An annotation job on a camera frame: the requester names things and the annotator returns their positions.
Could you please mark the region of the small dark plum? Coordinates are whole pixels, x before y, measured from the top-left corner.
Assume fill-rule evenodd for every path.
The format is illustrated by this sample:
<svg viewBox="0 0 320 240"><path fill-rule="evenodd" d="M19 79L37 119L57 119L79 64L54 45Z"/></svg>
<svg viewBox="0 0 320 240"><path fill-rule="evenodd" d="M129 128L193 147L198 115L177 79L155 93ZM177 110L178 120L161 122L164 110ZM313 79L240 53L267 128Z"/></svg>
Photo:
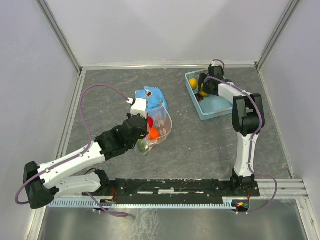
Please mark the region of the small dark plum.
<svg viewBox="0 0 320 240"><path fill-rule="evenodd" d="M200 95L200 94L196 94L195 97L196 97L198 102L201 102L204 99L203 96Z"/></svg>

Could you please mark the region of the small yellow lemon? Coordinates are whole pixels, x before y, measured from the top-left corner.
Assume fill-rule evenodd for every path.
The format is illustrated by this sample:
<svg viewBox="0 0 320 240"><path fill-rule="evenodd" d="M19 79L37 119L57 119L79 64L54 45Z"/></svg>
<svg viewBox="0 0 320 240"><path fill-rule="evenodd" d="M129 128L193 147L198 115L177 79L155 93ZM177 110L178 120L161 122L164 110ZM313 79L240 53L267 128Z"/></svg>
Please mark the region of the small yellow lemon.
<svg viewBox="0 0 320 240"><path fill-rule="evenodd" d="M189 84L190 84L190 86L191 86L191 88L192 88L193 90L196 90L196 89L197 89L197 87L198 87L198 80L197 80L196 78L190 78L190 79L188 80L188 82L189 82Z"/></svg>

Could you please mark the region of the green orange mango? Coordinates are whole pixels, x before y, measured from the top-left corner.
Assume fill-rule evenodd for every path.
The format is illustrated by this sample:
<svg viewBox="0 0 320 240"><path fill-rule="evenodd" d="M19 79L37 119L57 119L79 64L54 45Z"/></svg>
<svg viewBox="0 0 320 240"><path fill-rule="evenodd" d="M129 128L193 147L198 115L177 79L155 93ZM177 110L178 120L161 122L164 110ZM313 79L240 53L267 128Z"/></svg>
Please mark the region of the green orange mango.
<svg viewBox="0 0 320 240"><path fill-rule="evenodd" d="M137 141L136 147L141 153L145 154L148 152L148 149L149 149L148 141L145 139L139 139Z"/></svg>

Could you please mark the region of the bright red apple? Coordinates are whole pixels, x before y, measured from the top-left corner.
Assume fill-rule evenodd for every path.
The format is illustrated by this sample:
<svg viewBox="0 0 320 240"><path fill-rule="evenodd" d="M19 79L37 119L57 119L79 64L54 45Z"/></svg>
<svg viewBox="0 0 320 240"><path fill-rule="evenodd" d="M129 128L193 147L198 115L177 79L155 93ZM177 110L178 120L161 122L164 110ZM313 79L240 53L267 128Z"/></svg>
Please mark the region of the bright red apple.
<svg viewBox="0 0 320 240"><path fill-rule="evenodd" d="M154 127L154 120L153 120L153 118L149 116L149 117L147 118L147 121L148 121L148 126L149 126L149 128L153 128L153 127Z"/></svg>

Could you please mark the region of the orange tangerine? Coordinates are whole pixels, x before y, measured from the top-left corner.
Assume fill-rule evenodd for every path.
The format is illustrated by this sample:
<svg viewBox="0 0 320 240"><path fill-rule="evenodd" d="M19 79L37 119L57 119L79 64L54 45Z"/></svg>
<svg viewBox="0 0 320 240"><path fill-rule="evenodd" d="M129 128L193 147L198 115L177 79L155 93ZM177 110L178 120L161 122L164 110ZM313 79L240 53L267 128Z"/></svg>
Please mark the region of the orange tangerine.
<svg viewBox="0 0 320 240"><path fill-rule="evenodd" d="M159 137L159 132L155 127L149 129L148 139L150 141L156 140Z"/></svg>

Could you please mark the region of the clear dotted zip bag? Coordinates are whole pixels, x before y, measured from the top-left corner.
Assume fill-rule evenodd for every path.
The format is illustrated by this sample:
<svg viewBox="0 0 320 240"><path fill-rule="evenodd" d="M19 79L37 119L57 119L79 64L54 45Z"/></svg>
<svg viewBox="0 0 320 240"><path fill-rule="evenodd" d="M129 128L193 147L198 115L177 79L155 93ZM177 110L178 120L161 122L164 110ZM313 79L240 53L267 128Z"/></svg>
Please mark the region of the clear dotted zip bag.
<svg viewBox="0 0 320 240"><path fill-rule="evenodd" d="M147 135L146 138L144 138L145 140L147 140L147 145L148 145L148 151L151 151L151 149L156 146L159 145L161 143L163 143L167 137L169 136L171 130L172 130L172 118L169 114L169 112L165 109L165 107L162 105L161 107L148 111L147 112L148 117L152 117L153 118L153 128L156 128L159 132L159 137L155 140L149 140L149 137Z"/></svg>

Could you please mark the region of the yellow round fruit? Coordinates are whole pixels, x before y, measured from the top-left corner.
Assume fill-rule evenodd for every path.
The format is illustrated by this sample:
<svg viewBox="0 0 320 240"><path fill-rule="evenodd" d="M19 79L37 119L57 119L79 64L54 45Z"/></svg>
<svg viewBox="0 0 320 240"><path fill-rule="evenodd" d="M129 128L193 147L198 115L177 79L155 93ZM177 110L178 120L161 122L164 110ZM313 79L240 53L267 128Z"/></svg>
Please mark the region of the yellow round fruit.
<svg viewBox="0 0 320 240"><path fill-rule="evenodd" d="M200 87L200 91L198 92L203 98L207 98L210 94L208 94L208 93L205 93L204 91L203 91L203 89L204 89L204 87L203 87L203 85Z"/></svg>

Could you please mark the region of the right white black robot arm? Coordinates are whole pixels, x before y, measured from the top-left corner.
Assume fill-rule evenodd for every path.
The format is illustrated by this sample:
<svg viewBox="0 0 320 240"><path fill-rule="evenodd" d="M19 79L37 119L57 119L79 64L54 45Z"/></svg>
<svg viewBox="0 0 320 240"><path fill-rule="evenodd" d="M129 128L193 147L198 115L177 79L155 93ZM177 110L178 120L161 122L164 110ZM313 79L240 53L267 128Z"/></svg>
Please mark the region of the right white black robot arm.
<svg viewBox="0 0 320 240"><path fill-rule="evenodd" d="M237 133L237 154L229 183L231 193L242 195L255 184L254 155L257 139L265 124L262 96L249 93L224 78L224 67L213 65L202 73L199 90L232 103L232 126Z"/></svg>

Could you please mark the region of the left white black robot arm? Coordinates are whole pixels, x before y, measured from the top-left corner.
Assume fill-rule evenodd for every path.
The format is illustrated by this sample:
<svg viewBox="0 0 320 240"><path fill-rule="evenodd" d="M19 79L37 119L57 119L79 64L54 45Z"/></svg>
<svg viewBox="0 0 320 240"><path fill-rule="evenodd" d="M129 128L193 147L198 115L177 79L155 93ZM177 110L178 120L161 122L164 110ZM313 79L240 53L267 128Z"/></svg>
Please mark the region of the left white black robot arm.
<svg viewBox="0 0 320 240"><path fill-rule="evenodd" d="M103 132L83 148L51 162L24 166L23 189L31 209L49 205L54 199L77 193L106 195L111 183L105 171L76 176L92 165L124 155L148 135L148 115L128 114L122 125Z"/></svg>

